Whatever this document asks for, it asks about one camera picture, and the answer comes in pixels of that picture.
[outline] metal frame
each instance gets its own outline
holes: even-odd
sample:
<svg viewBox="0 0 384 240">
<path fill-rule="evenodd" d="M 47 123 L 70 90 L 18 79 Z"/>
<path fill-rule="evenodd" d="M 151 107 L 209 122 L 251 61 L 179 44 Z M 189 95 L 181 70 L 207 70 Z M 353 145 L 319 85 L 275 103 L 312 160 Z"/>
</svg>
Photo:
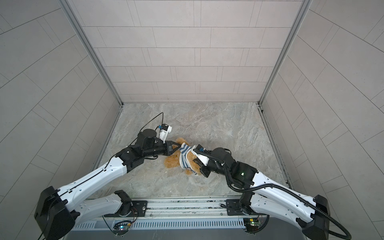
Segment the metal frame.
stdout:
<svg viewBox="0 0 384 240">
<path fill-rule="evenodd" d="M 285 56 L 287 55 L 288 50 L 293 43 L 293 40 L 294 40 L 294 38 L 295 38 L 299 28 L 300 28 L 300 25 L 303 22 L 304 17 L 306 15 L 306 13 L 308 12 L 308 9 L 310 8 L 311 2 L 312 2 L 312 0 L 303 0 L 302 4 L 300 6 L 299 12 L 297 12 L 295 21 L 293 22 L 292 28 L 289 31 L 288 37 L 284 42 L 284 46 L 281 49 L 281 52 L 280 52 L 279 57 L 276 61 L 276 64 L 273 67 L 271 76 L 269 77 L 269 80 L 266 83 L 262 97 L 260 98 L 260 101 L 259 101 L 259 105 L 262 105 L 264 103 L 266 95 L 268 94 L 268 91 L 271 88 L 271 85 L 272 85 L 274 79 L 276 78 L 277 73 L 279 72 L 279 69 L 283 63 L 283 60 L 284 60 Z"/>
<path fill-rule="evenodd" d="M 85 35 L 85 32 L 83 31 L 83 28 L 80 26 L 79 21 L 77 20 L 75 14 L 72 11 L 72 8 L 68 4 L 67 0 L 58 0 L 58 2 L 59 2 L 60 7 L 63 10 L 65 16 L 67 17 L 68 21 L 70 22 L 74 31 L 76 32 L 77 36 L 79 37 L 81 43 L 85 47 L 85 50 L 87 51 L 89 57 L 91 58 L 94 65 L 96 66 L 96 69 L 99 71 L 100 76 L 107 83 L 109 89 L 112 91 L 115 98 L 119 102 L 119 105 L 122 106 L 123 102 L 121 101 L 119 94 L 117 93 L 115 87 L 113 86 L 111 80 L 109 79 L 107 72 L 105 71 L 103 65 L 101 64 L 101 61 L 97 57 L 93 47 L 91 46 L 91 43 L 89 42 L 87 36 Z"/>
</svg>

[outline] white tile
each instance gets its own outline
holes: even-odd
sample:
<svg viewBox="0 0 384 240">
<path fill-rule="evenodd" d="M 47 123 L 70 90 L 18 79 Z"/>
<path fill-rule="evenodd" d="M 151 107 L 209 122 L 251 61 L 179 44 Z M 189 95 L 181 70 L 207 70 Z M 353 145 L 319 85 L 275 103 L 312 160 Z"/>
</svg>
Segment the white tile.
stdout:
<svg viewBox="0 0 384 240">
<path fill-rule="evenodd" d="M 136 4 L 134 0 L 127 0 L 129 12 L 131 13 L 133 24 L 135 26 L 141 26 L 139 15 L 137 14 Z"/>
<path fill-rule="evenodd" d="M 44 15 L 44 19 L 62 43 L 75 35 L 75 32 L 62 9 Z"/>
<path fill-rule="evenodd" d="M 327 197 L 309 161 L 305 161 L 297 167 L 301 182 L 309 196 L 321 195 Z"/>
<path fill-rule="evenodd" d="M 248 27 L 254 5 L 252 1 L 202 1 L 201 26 Z"/>
<path fill-rule="evenodd" d="M 60 165 L 86 120 L 87 118 L 85 118 L 77 108 L 74 106 L 71 107 L 41 147 L 38 155 L 50 162 Z"/>
<path fill-rule="evenodd" d="M 136 82 L 172 82 L 169 67 L 131 67 Z"/>
<path fill-rule="evenodd" d="M 50 161 L 47 161 L 45 160 L 44 158 L 36 155 L 33 160 L 31 161 L 31 164 L 37 166 L 37 167 L 40 167 L 44 170 L 47 170 L 48 172 L 51 172 L 51 173 L 55 173 L 57 171 L 57 169 L 59 168 L 58 165 L 50 162 Z"/>
<path fill-rule="evenodd" d="M 106 141 L 106 138 L 108 136 L 108 133 L 111 129 L 113 120 L 116 117 L 116 114 L 119 110 L 120 106 L 117 104 L 117 102 L 109 109 L 107 116 L 105 116 L 103 123 L 101 124 L 99 131 L 97 132 L 95 139 L 100 142 L 104 143 Z"/>
<path fill-rule="evenodd" d="M 241 82 L 239 91 L 237 93 L 245 94 L 262 94 L 265 88 L 265 83 L 251 83 L 251 82 Z"/>
<path fill-rule="evenodd" d="M 261 94 L 244 94 L 243 102 L 258 102 L 261 97 Z"/>
<path fill-rule="evenodd" d="M 293 130 L 295 130 L 298 126 L 299 126 L 299 124 L 306 118 L 307 116 L 305 115 L 305 113 L 304 112 L 302 112 L 301 114 L 300 114 L 300 116 L 292 123 L 292 128 L 293 128 Z"/>
<path fill-rule="evenodd" d="M 202 48 L 201 66 L 239 66 L 241 48 Z"/>
<path fill-rule="evenodd" d="M 53 127 L 56 127 L 59 124 L 59 121 L 52 116 L 49 112 L 47 112 L 44 108 L 42 108 L 39 104 L 37 104 L 32 111 L 34 111 L 37 115 L 51 124 Z"/>
<path fill-rule="evenodd" d="M 166 82 L 166 83 L 158 83 L 157 85 L 159 87 L 160 94 L 195 93 L 194 82 Z"/>
<path fill-rule="evenodd" d="M 295 95 L 299 87 L 303 84 L 304 80 L 307 79 L 304 74 L 302 74 L 297 81 L 297 83 L 293 86 L 293 89 L 291 90 L 292 94 Z"/>
<path fill-rule="evenodd" d="M 83 30 L 94 48 L 106 48 L 103 38 L 96 26 L 84 26 Z"/>
<path fill-rule="evenodd" d="M 300 8 L 300 2 L 263 1 L 256 27 L 290 28 Z"/>
<path fill-rule="evenodd" d="M 245 66 L 245 63 L 246 63 L 247 58 L 248 58 L 248 53 L 249 53 L 249 48 L 244 48 L 243 54 L 242 54 L 241 60 L 240 60 L 240 66 L 242 66 L 242 67 Z"/>
<path fill-rule="evenodd" d="M 280 48 L 251 48 L 246 66 L 273 67 L 279 57 Z"/>
<path fill-rule="evenodd" d="M 329 180 L 328 182 L 323 183 L 321 186 L 324 189 L 324 192 L 330 192 L 342 187 L 347 186 L 348 183 L 345 180 L 344 176 L 341 175 L 340 177 L 334 178 L 332 180 Z"/>
<path fill-rule="evenodd" d="M 373 225 L 375 225 L 375 228 L 379 232 L 380 236 L 384 236 L 384 221 L 373 222 Z"/>
<path fill-rule="evenodd" d="M 339 29 L 322 56 L 367 98 L 384 89 L 384 53 Z"/>
<path fill-rule="evenodd" d="M 172 76 L 172 82 L 177 82 L 176 67 L 169 67 Z"/>
<path fill-rule="evenodd" d="M 320 183 L 327 182 L 341 175 L 338 166 L 308 121 L 308 118 L 301 122 L 295 129 L 295 133 Z"/>
<path fill-rule="evenodd" d="M 16 238 L 20 231 L 20 223 L 26 222 L 39 200 L 41 191 L 46 188 L 52 177 L 53 173 L 31 164 L 28 165 L 0 203 L 0 212 L 6 219 L 0 225 L 0 232 L 4 239 Z"/>
<path fill-rule="evenodd" d="M 0 29 L 5 32 L 12 29 L 11 25 L 0 15 Z"/>
<path fill-rule="evenodd" d="M 233 82 L 201 82 L 200 93 L 233 93 Z"/>
<path fill-rule="evenodd" d="M 133 26 L 126 1 L 73 0 L 85 26 Z"/>
<path fill-rule="evenodd" d="M 106 66 L 146 66 L 141 48 L 98 48 Z"/>
<path fill-rule="evenodd" d="M 131 81 L 125 67 L 105 67 L 105 70 L 113 83 Z"/>
<path fill-rule="evenodd" d="M 279 100 L 281 107 L 283 108 L 290 124 L 300 116 L 303 112 L 300 105 L 297 103 L 295 97 L 288 89 L 287 85 L 282 82 L 279 90 L 276 93 L 276 97 Z"/>
<path fill-rule="evenodd" d="M 101 97 L 101 100 L 105 103 L 107 108 L 110 109 L 116 98 L 112 91 L 108 88 L 104 95 Z"/>
<path fill-rule="evenodd" d="M 49 38 L 54 42 L 56 46 L 59 46 L 61 44 L 61 41 L 55 34 L 55 32 L 52 30 L 51 26 L 47 23 L 44 16 L 39 17 L 36 19 L 41 27 L 44 29 L 44 31 L 48 34 Z"/>
<path fill-rule="evenodd" d="M 384 18 L 381 17 L 380 21 L 372 28 L 369 34 L 364 38 L 369 44 L 373 44 L 384 32 Z"/>
<path fill-rule="evenodd" d="M 331 65 L 313 85 L 359 142 L 384 130 L 384 114 Z"/>
<path fill-rule="evenodd" d="M 4 86 L 9 80 L 0 74 L 0 88 Z"/>
<path fill-rule="evenodd" d="M 344 123 L 341 123 L 339 126 L 337 126 L 335 129 L 333 129 L 330 133 L 328 133 L 321 140 L 323 141 L 325 146 L 328 146 L 331 142 L 335 141 L 338 137 L 340 137 L 341 135 L 343 135 L 347 131 L 348 131 L 348 128 L 344 125 Z"/>
<path fill-rule="evenodd" d="M 355 194 L 350 187 L 346 186 L 327 193 L 327 197 L 332 203 L 340 223 L 348 229 L 353 239 L 380 240 L 380 235 L 366 214 L 366 205 L 362 204 L 363 208 L 362 202 L 356 198 Z M 358 226 L 356 226 L 355 216 L 359 216 L 361 220 L 361 224 Z"/>
<path fill-rule="evenodd" d="M 285 145 L 291 155 L 292 160 L 295 160 L 303 154 L 303 148 L 300 145 L 285 113 L 282 113 L 279 119 L 276 120 L 281 136 L 284 139 Z"/>
<path fill-rule="evenodd" d="M 141 26 L 194 26 L 193 1 L 135 1 Z"/>
<path fill-rule="evenodd" d="M 152 28 L 98 27 L 107 48 L 154 48 Z"/>
<path fill-rule="evenodd" d="M 152 83 L 116 83 L 121 94 L 154 94 Z"/>
<path fill-rule="evenodd" d="M 85 58 L 88 55 L 88 52 L 85 50 L 84 45 L 80 42 L 80 39 L 77 35 L 71 37 L 71 42 L 82 58 Z"/>
<path fill-rule="evenodd" d="M 320 138 L 340 125 L 341 120 L 308 80 L 304 80 L 295 98 Z"/>
<path fill-rule="evenodd" d="M 301 179 L 299 179 L 296 182 L 294 182 L 292 184 L 292 186 L 293 186 L 293 189 L 296 192 L 299 192 L 299 193 L 302 193 L 302 194 L 305 194 L 305 195 L 307 194 L 307 191 L 305 190 L 304 185 L 303 185 Z"/>
<path fill-rule="evenodd" d="M 151 57 L 149 56 L 148 48 L 141 48 L 143 52 L 144 60 L 147 66 L 152 66 Z"/>
<path fill-rule="evenodd" d="M 210 28 L 153 28 L 158 48 L 209 48 Z"/>
<path fill-rule="evenodd" d="M 201 1 L 193 1 L 194 27 L 201 26 Z"/>
<path fill-rule="evenodd" d="M 293 41 L 288 56 L 311 83 L 327 65 L 327 62 L 298 36 Z"/>
<path fill-rule="evenodd" d="M 72 70 L 45 95 L 39 105 L 61 121 L 85 88 L 83 81 Z"/>
<path fill-rule="evenodd" d="M 169 102 L 206 102 L 207 94 L 167 94 Z"/>
<path fill-rule="evenodd" d="M 300 69 L 288 56 L 285 57 L 284 62 L 280 67 L 279 74 L 291 91 L 302 75 Z"/>
<path fill-rule="evenodd" d="M 35 212 L 29 215 L 28 220 L 25 222 L 23 228 L 20 230 L 20 233 L 17 235 L 16 240 L 39 238 L 41 230 L 35 218 L 33 217 L 34 213 Z"/>
<path fill-rule="evenodd" d="M 244 94 L 208 94 L 207 102 L 242 102 Z"/>
<path fill-rule="evenodd" d="M 377 47 L 381 51 L 384 51 L 384 35 L 381 34 L 380 37 L 373 43 L 373 46 Z"/>
<path fill-rule="evenodd" d="M 291 155 L 288 152 L 288 149 L 284 143 L 283 137 L 281 136 L 281 133 L 279 130 L 275 132 L 274 137 L 275 137 L 275 143 L 277 145 L 277 148 L 283 160 L 283 164 L 286 167 L 287 175 L 291 180 L 291 182 L 295 182 L 298 179 L 300 179 L 300 177 L 299 177 L 299 174 L 297 173 L 297 170 L 295 168 L 295 165 L 293 164 Z"/>
<path fill-rule="evenodd" d="M 95 65 L 93 64 L 91 58 L 87 56 L 84 58 L 79 64 L 78 67 L 83 72 L 85 77 L 88 79 L 89 82 L 92 82 L 93 79 L 99 74 L 97 71 Z"/>
<path fill-rule="evenodd" d="M 305 153 L 301 154 L 298 158 L 296 158 L 293 163 L 295 164 L 295 167 L 298 167 L 303 162 L 307 161 L 307 155 Z"/>
<path fill-rule="evenodd" d="M 148 48 L 152 66 L 194 66 L 193 48 Z"/>
<path fill-rule="evenodd" d="M 107 85 L 98 75 L 80 95 L 78 101 L 89 113 L 92 113 L 106 90 Z"/>
<path fill-rule="evenodd" d="M 0 88 L 0 139 L 2 140 L 44 97 L 25 74 L 21 73 Z"/>
<path fill-rule="evenodd" d="M 362 143 L 362 147 L 367 151 L 372 160 L 376 163 L 376 165 L 384 171 L 384 131 L 379 133 L 378 135 L 368 139 L 364 143 Z"/>
<path fill-rule="evenodd" d="M 79 147 L 81 147 L 82 149 L 84 149 L 84 151 L 85 152 L 87 152 L 88 151 L 88 149 L 89 149 L 89 145 L 86 143 L 86 142 L 84 142 L 83 140 L 81 140 L 79 137 L 77 137 L 76 138 L 76 140 L 74 141 Z"/>
<path fill-rule="evenodd" d="M 53 130 L 53 126 L 30 112 L 0 143 L 0 158 L 8 159 L 1 163 L 0 195 L 7 194 Z"/>
<path fill-rule="evenodd" d="M 55 47 L 37 20 L 3 33 L 0 35 L 0 73 L 12 79 Z"/>
<path fill-rule="evenodd" d="M 166 103 L 166 94 L 131 94 L 131 101 L 134 103 Z"/>
<path fill-rule="evenodd" d="M 79 103 L 79 101 L 76 101 L 73 105 L 84 115 L 84 117 L 89 118 L 90 113 L 81 105 L 81 103 Z"/>
<path fill-rule="evenodd" d="M 276 113 L 281 108 L 279 101 L 276 98 L 276 95 L 273 93 L 273 91 L 269 91 L 266 98 L 266 102 L 268 103 L 269 108 L 271 109 L 272 115 L 276 115 Z"/>
<path fill-rule="evenodd" d="M 81 60 L 82 57 L 74 45 L 67 41 L 40 58 L 24 73 L 48 93 Z"/>
<path fill-rule="evenodd" d="M 290 28 L 265 28 L 261 48 L 282 48 Z"/>
<path fill-rule="evenodd" d="M 328 34 L 333 23 L 322 16 L 308 11 L 297 35 L 313 49 L 317 50 Z"/>
<path fill-rule="evenodd" d="M 321 16 L 364 39 L 383 16 L 384 2 L 326 1 Z"/>
<path fill-rule="evenodd" d="M 0 14 L 14 28 L 59 8 L 56 1 L 50 0 L 21 0 L 17 4 L 4 0 L 0 3 Z"/>
<path fill-rule="evenodd" d="M 264 28 L 212 28 L 210 47 L 258 48 L 262 41 L 264 30 Z"/>
<path fill-rule="evenodd" d="M 331 27 L 331 30 L 327 33 L 324 40 L 321 42 L 319 48 L 316 50 L 318 54 L 323 54 L 325 48 L 328 46 L 328 44 L 331 42 L 333 36 L 336 34 L 336 32 L 339 30 L 339 26 L 336 24 L 333 24 Z"/>
<path fill-rule="evenodd" d="M 261 67 L 224 67 L 221 81 L 256 82 L 261 69 Z"/>
<path fill-rule="evenodd" d="M 91 171 L 91 168 L 93 164 L 96 162 L 97 157 L 100 153 L 101 147 L 102 146 L 98 141 L 94 140 L 92 142 L 92 145 L 89 148 L 89 151 L 87 152 L 87 154 L 85 155 L 79 167 L 79 170 L 77 171 L 73 180 L 77 180 Z"/>
<path fill-rule="evenodd" d="M 86 144 L 91 145 L 106 115 L 107 113 L 103 108 L 99 104 L 96 105 L 78 137 Z"/>
<path fill-rule="evenodd" d="M 216 81 L 217 67 L 176 67 L 177 81 Z"/>
</svg>

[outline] gray marble floor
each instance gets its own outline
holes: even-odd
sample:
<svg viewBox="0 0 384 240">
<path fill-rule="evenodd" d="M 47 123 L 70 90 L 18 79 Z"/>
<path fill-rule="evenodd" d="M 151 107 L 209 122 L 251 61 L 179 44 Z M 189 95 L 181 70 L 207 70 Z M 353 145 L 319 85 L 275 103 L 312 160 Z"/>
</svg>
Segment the gray marble floor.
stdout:
<svg viewBox="0 0 384 240">
<path fill-rule="evenodd" d="M 126 104 L 117 122 L 101 163 L 127 146 L 138 131 L 157 114 L 164 112 L 164 123 L 172 126 L 167 140 L 182 137 L 206 149 L 228 148 L 235 160 L 245 162 L 279 183 L 284 183 L 255 103 L 166 103 Z M 161 117 L 148 127 L 161 124 Z M 115 179 L 93 197 L 124 190 L 130 197 L 239 195 L 230 190 L 225 177 L 211 173 L 186 175 L 181 167 L 167 169 L 164 156 L 146 160 L 130 173 Z"/>
</svg>

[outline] wire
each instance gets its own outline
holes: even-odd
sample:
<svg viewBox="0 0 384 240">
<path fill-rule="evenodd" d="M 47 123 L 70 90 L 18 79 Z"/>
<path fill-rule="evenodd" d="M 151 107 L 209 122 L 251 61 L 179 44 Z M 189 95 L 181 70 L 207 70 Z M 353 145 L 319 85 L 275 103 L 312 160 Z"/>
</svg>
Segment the wire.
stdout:
<svg viewBox="0 0 384 240">
<path fill-rule="evenodd" d="M 103 219 L 104 219 L 104 222 L 105 222 L 105 224 L 107 225 L 107 227 L 109 228 L 109 230 L 111 230 L 111 232 L 113 233 L 113 234 L 115 234 L 113 231 L 112 231 L 112 229 L 109 227 L 109 225 L 108 225 L 108 223 L 107 223 L 107 221 L 105 220 L 105 218 L 104 218 L 104 216 L 102 215 L 102 217 L 103 217 Z"/>
</svg>

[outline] brown teddy bear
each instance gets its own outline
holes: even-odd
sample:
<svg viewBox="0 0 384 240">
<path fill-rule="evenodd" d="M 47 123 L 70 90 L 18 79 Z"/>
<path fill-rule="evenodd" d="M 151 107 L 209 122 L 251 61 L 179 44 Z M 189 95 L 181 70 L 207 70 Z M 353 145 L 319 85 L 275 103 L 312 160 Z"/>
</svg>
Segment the brown teddy bear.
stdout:
<svg viewBox="0 0 384 240">
<path fill-rule="evenodd" d="M 182 162 L 184 165 L 182 166 L 182 168 L 186 170 L 185 173 L 187 175 L 191 175 L 192 173 L 195 175 L 201 175 L 199 165 L 193 161 L 195 158 L 197 158 L 197 156 L 193 154 L 193 151 L 189 151 L 186 154 L 186 157 L 184 156 L 184 159 L 183 160 L 181 159 L 183 157 L 181 156 L 182 155 L 181 151 L 185 152 L 185 150 L 190 149 L 190 147 L 192 146 L 182 137 L 179 137 L 178 139 L 176 139 L 175 142 L 179 144 L 185 143 L 186 146 L 182 145 L 182 147 L 179 150 L 174 152 L 171 156 L 166 157 L 166 159 L 164 160 L 164 166 L 166 168 L 178 167 L 180 166 L 180 162 Z"/>
</svg>

